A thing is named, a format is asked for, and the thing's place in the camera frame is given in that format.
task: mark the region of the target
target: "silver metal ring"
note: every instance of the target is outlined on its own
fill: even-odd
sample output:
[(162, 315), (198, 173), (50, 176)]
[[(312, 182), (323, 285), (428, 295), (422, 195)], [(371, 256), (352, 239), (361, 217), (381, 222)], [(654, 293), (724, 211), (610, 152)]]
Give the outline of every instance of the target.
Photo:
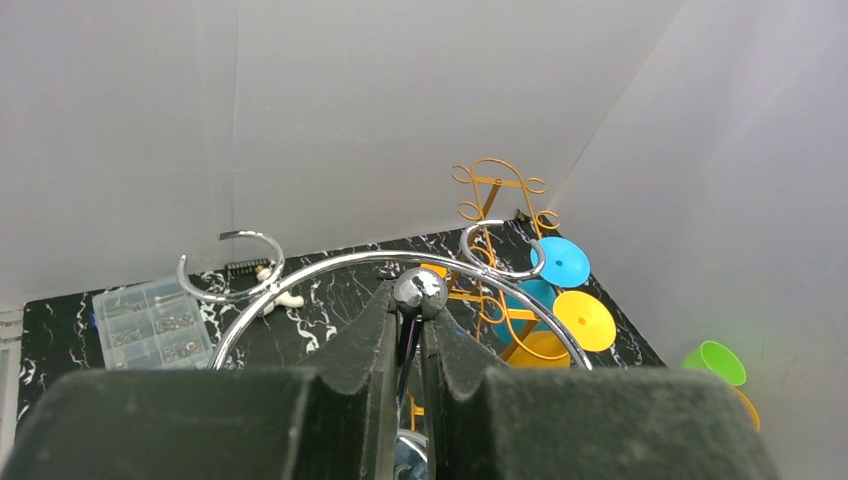
[[(242, 336), (242, 334), (247, 330), (247, 327), (253, 321), (253, 319), (262, 312), (266, 306), (268, 306), (271, 302), (274, 301), (274, 298), (283, 291), (290, 290), (293, 286), (314, 278), (317, 275), (322, 273), (326, 273), (337, 268), (349, 267), (352, 265), (359, 265), (362, 263), (369, 262), (378, 262), (378, 261), (396, 261), (396, 262), (412, 262), (412, 263), (429, 263), (433, 265), (439, 265), (450, 270), (455, 270), (459, 273), (468, 275), (477, 280), (486, 283), (487, 285), (502, 290), (505, 294), (515, 298), (519, 303), (521, 303), (525, 308), (533, 312), (539, 320), (545, 322), (545, 324), (551, 329), (554, 335), (559, 338), (568, 352), (571, 354), (571, 358), (574, 359), (574, 362), (581, 368), (586, 370), (592, 369), (592, 362), (589, 360), (588, 355), (580, 347), (580, 344), (577, 343), (577, 339), (568, 331), (568, 328), (563, 325), (563, 323), (551, 313), (550, 310), (547, 309), (542, 303), (540, 303), (535, 298), (529, 296), (523, 290), (509, 282), (501, 278), (494, 269), (491, 267), (488, 269), (483, 269), (478, 265), (471, 265), (468, 263), (460, 262), (458, 260), (454, 260), (452, 258), (442, 257), (439, 255), (433, 255), (429, 253), (417, 253), (417, 252), (404, 252), (404, 251), (389, 251), (389, 250), (376, 250), (376, 251), (367, 251), (367, 252), (354, 252), (346, 255), (339, 255), (337, 257), (327, 258), (317, 263), (313, 263), (311, 265), (307, 265), (296, 272), (291, 273), (287, 277), (281, 279), (279, 282), (271, 285), (269, 290), (263, 293), (259, 298), (254, 300), (247, 308), (241, 311), (238, 318), (227, 328), (227, 331), (224, 332), (224, 335), (221, 337), (221, 341), (218, 345), (215, 346), (215, 351), (212, 354), (212, 358), (209, 360), (207, 365), (208, 368), (217, 370), (224, 366), (224, 362), (227, 359), (227, 355), (229, 355), (230, 351), (235, 346), (238, 339)], [(540, 261), (537, 265), (544, 265), (543, 261)]]
[(474, 252), (471, 250), (471, 246), (468, 244), (468, 239), (479, 229), (483, 227), (500, 227), (505, 223), (504, 220), (483, 220), (480, 222), (471, 225), (462, 231), (462, 235), (459, 237), (459, 248), (462, 249), (462, 253), (465, 254), (465, 257), (469, 262), (473, 263), (479, 268), (483, 270), (493, 273), (495, 275), (500, 275), (503, 278), (507, 278), (509, 280), (519, 281), (519, 280), (528, 280), (531, 278), (538, 277), (540, 273), (542, 273), (542, 269), (545, 268), (545, 251), (542, 250), (542, 246), (539, 245), (539, 242), (536, 240), (530, 240), (530, 247), (536, 252), (536, 256), (539, 257), (539, 262), (535, 267), (527, 270), (526, 272), (508, 272), (506, 270), (500, 270), (486, 262), (477, 258), (474, 255)]
[(242, 290), (234, 293), (224, 293), (224, 294), (214, 294), (209, 293), (205, 290), (201, 290), (194, 285), (192, 285), (191, 281), (188, 279), (188, 275), (185, 273), (185, 266), (188, 262), (186, 256), (183, 255), (180, 257), (179, 263), (177, 263), (177, 282), (179, 282), (180, 287), (186, 291), (192, 297), (202, 300), (207, 303), (233, 303), (239, 300), (245, 300), (248, 298), (255, 297), (262, 292), (269, 290), (273, 284), (280, 278), (283, 274), (283, 266), (285, 266), (286, 259), (283, 256), (283, 249), (280, 247), (280, 244), (277, 243), (276, 240), (265, 235), (264, 233), (254, 232), (252, 230), (235, 230), (232, 232), (224, 232), (218, 235), (218, 240), (229, 240), (231, 238), (255, 238), (257, 240), (262, 240), (271, 246), (274, 250), (275, 258), (271, 260), (276, 262), (274, 269), (271, 270), (271, 276), (263, 280), (259, 285), (249, 289)]

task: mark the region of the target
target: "orange suction cup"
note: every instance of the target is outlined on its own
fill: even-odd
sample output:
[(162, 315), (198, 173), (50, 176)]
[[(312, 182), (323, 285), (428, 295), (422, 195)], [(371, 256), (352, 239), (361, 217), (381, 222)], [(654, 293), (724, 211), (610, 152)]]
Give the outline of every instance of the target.
[(748, 410), (748, 415), (751, 417), (751, 425), (754, 427), (754, 431), (760, 431), (760, 414), (757, 413), (757, 409), (754, 407), (754, 404), (748, 400), (748, 397), (745, 396), (744, 393), (740, 392), (736, 387), (730, 387), (736, 392), (736, 395), (739, 395), (739, 400), (742, 400), (742, 404), (745, 405), (745, 410)]
[(554, 301), (554, 315), (577, 339), (584, 350), (601, 352), (615, 342), (615, 322), (607, 307), (595, 297), (570, 290)]

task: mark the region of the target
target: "yellow suction cup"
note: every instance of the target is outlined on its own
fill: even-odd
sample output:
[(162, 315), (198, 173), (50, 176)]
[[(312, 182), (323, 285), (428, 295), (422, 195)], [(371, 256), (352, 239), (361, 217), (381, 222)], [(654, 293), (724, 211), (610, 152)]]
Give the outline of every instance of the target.
[(554, 315), (565, 324), (584, 350), (601, 352), (615, 342), (615, 322), (595, 297), (569, 290), (554, 301)]
[[(557, 357), (566, 353), (565, 346), (554, 335), (554, 332), (550, 331), (530, 332), (530, 335), (527, 335), (527, 338), (524, 339), (524, 345), (539, 355), (547, 357)], [(571, 364), (571, 357), (566, 355), (559, 360), (542, 360), (518, 347), (506, 363), (517, 368), (568, 368)]]

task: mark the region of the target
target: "curved metal wire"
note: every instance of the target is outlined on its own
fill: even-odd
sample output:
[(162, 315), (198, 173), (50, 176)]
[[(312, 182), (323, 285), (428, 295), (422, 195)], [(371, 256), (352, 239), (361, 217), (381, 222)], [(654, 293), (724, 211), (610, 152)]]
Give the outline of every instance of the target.
[(276, 256), (276, 258), (272, 259), (276, 262), (276, 266), (274, 266), (274, 269), (271, 270), (271, 276), (262, 281), (259, 285), (248, 290), (242, 290), (234, 293), (214, 294), (192, 285), (185, 272), (188, 259), (185, 255), (183, 255), (180, 257), (179, 263), (177, 263), (177, 282), (180, 284), (180, 287), (186, 291), (186, 293), (207, 303), (232, 303), (255, 297), (256, 295), (268, 290), (274, 282), (279, 280), (280, 276), (283, 274), (283, 266), (285, 265), (286, 260), (283, 256), (283, 249), (276, 240), (264, 233), (254, 232), (252, 230), (235, 230), (218, 235), (218, 240), (228, 240), (231, 238), (255, 238), (270, 245)]
[[(495, 320), (486, 313), (486, 302), (490, 302), (501, 313), (501, 318)], [(506, 307), (501, 305), (501, 301), (491, 295), (480, 295), (480, 318), (489, 325), (498, 325), (506, 321)]]
[(547, 188), (545, 188), (545, 187), (542, 187), (542, 188), (531, 188), (531, 187), (530, 187), (530, 182), (536, 182), (536, 183), (540, 183), (540, 184), (544, 185), (544, 184), (545, 184), (545, 181), (544, 181), (544, 180), (542, 180), (541, 178), (538, 178), (538, 177), (530, 177), (530, 178), (528, 178), (527, 180), (525, 180), (525, 181), (524, 181), (524, 188), (525, 188), (528, 192), (530, 192), (530, 193), (535, 193), (536, 195), (540, 195), (540, 194), (542, 194), (542, 193), (545, 193), (545, 192), (548, 190), (548, 189), (547, 189)]
[(534, 219), (536, 224), (539, 225), (539, 228), (542, 228), (542, 229), (545, 229), (545, 230), (556, 230), (557, 228), (559, 228), (559, 223), (552, 223), (550, 225), (546, 224), (542, 220), (542, 215), (545, 215), (545, 216), (548, 216), (548, 217), (559, 218), (559, 215), (557, 215), (555, 212), (552, 212), (550, 210), (542, 210), (541, 212), (536, 213), (536, 218)]
[(469, 170), (468, 167), (466, 167), (465, 165), (454, 165), (453, 168), (458, 168), (460, 170), (465, 171), (465, 173), (468, 174), (468, 178), (466, 179), (466, 178), (459, 178), (455, 173), (452, 173), (451, 176), (453, 177), (454, 180), (456, 180), (459, 183), (466, 183), (466, 184), (471, 183), (471, 170)]
[[(337, 268), (349, 267), (352, 265), (359, 265), (362, 263), (369, 262), (383, 262), (383, 261), (395, 261), (395, 262), (412, 262), (412, 263), (428, 263), (432, 265), (439, 265), (456, 272), (468, 275), (477, 280), (482, 281), (483, 283), (501, 290), (503, 293), (515, 298), (519, 303), (521, 303), (525, 308), (533, 312), (542, 322), (544, 322), (554, 333), (554, 335), (559, 338), (559, 340), (563, 343), (565, 348), (570, 353), (571, 357), (574, 359), (574, 362), (582, 368), (587, 370), (592, 369), (592, 363), (589, 360), (588, 355), (580, 347), (580, 344), (577, 342), (577, 339), (571, 334), (568, 328), (557, 319), (550, 310), (547, 309), (542, 303), (540, 303), (535, 298), (529, 296), (523, 290), (518, 288), (516, 285), (512, 284), (510, 281), (502, 278), (498, 272), (503, 272), (502, 270), (495, 270), (491, 267), (486, 266), (487, 268), (481, 268), (477, 265), (472, 265), (464, 262), (460, 262), (458, 260), (454, 260), (452, 258), (442, 257), (440, 255), (433, 255), (430, 253), (419, 253), (419, 252), (406, 252), (406, 251), (367, 251), (367, 252), (354, 252), (346, 255), (339, 255), (337, 257), (328, 258), (322, 260), (320, 262), (314, 263), (312, 265), (308, 265), (296, 272), (291, 273), (285, 278), (279, 280), (271, 284), (268, 289), (261, 293), (247, 308), (242, 310), (241, 314), (239, 314), (238, 318), (227, 328), (227, 331), (224, 332), (224, 335), (221, 337), (221, 341), (216, 345), (215, 351), (213, 352), (212, 358), (209, 360), (208, 368), (217, 370), (220, 369), (226, 359), (227, 355), (235, 346), (238, 339), (244, 334), (247, 327), (253, 321), (253, 319), (262, 312), (266, 306), (268, 306), (281, 292), (286, 290), (290, 290), (293, 286), (314, 278), (317, 275), (322, 273), (330, 272)], [(539, 265), (544, 266), (544, 261), (540, 261)]]
[[(528, 188), (527, 187), (527, 181), (524, 180), (524, 176), (521, 175), (521, 172), (519, 172), (509, 162), (501, 160), (500, 158), (478, 158), (477, 160), (474, 160), (474, 163), (471, 164), (470, 169), (469, 168), (465, 169), (465, 170), (470, 172), (469, 175), (470, 175), (470, 179), (471, 179), (471, 186), (474, 188), (474, 199), (477, 201), (477, 205), (482, 205), (482, 204), (480, 203), (480, 189), (477, 185), (477, 183), (478, 183), (477, 180), (478, 180), (479, 177), (477, 177), (476, 171), (477, 171), (477, 167), (479, 165), (486, 164), (486, 163), (495, 163), (495, 164), (498, 164), (498, 165), (503, 165), (504, 167), (506, 167), (506, 168), (508, 168), (509, 170), (512, 171), (512, 173), (518, 179), (518, 184), (520, 185), (521, 192), (524, 194), (524, 202), (527, 204), (527, 210), (528, 210), (527, 213), (530, 215), (530, 218), (535, 219), (536, 218), (536, 211), (533, 209), (533, 202), (530, 201), (530, 196), (527, 195), (527, 194), (528, 193), (539, 193), (539, 190), (534, 191), (533, 189)], [(539, 231), (539, 227), (536, 224), (536, 222), (533, 222), (533, 229), (536, 231), (536, 237), (542, 238), (542, 232)]]
[[(463, 212), (462, 207), (464, 207), (464, 206), (474, 208), (476, 213), (472, 216), (472, 215), (469, 215), (469, 214)], [(483, 219), (483, 211), (480, 209), (480, 207), (478, 207), (477, 205), (474, 205), (471, 202), (459, 202), (459, 210), (457, 210), (457, 211), (462, 216), (462, 218), (468, 220), (469, 222), (479, 222), (480, 220)]]
[(483, 220), (463, 230), (462, 235), (459, 237), (459, 248), (462, 249), (462, 253), (465, 254), (465, 258), (467, 258), (468, 261), (474, 264), (475, 266), (482, 268), (483, 270), (490, 272), (494, 275), (498, 275), (509, 280), (519, 281), (538, 277), (539, 274), (542, 273), (542, 269), (545, 267), (545, 251), (542, 250), (542, 246), (539, 245), (539, 242), (534, 239), (530, 240), (530, 246), (533, 248), (533, 250), (536, 252), (536, 255), (539, 257), (539, 263), (537, 263), (535, 267), (530, 270), (527, 270), (526, 272), (508, 272), (506, 270), (500, 270), (498, 268), (487, 265), (474, 255), (472, 247), (468, 245), (469, 237), (471, 237), (474, 232), (476, 232), (480, 228), (500, 227), (504, 223), (505, 222), (503, 220)]

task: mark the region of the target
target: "white plastic piece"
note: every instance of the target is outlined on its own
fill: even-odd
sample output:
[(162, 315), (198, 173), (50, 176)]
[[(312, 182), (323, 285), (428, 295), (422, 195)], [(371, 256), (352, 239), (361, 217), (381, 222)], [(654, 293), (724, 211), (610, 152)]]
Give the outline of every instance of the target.
[[(256, 272), (256, 279), (260, 282), (264, 281), (266, 278), (271, 276), (271, 269), (263, 268)], [(262, 312), (263, 315), (268, 315), (272, 311), (274, 311), (274, 307), (276, 305), (282, 305), (288, 308), (301, 308), (306, 302), (303, 300), (303, 297), (298, 295), (294, 296), (289, 292), (281, 293), (277, 298), (274, 299), (274, 303), (265, 307), (265, 310)]]
[(294, 296), (289, 292), (283, 292), (274, 299), (274, 305), (282, 305), (288, 308), (301, 308), (303, 307), (304, 301), (303, 297), (298, 295)]

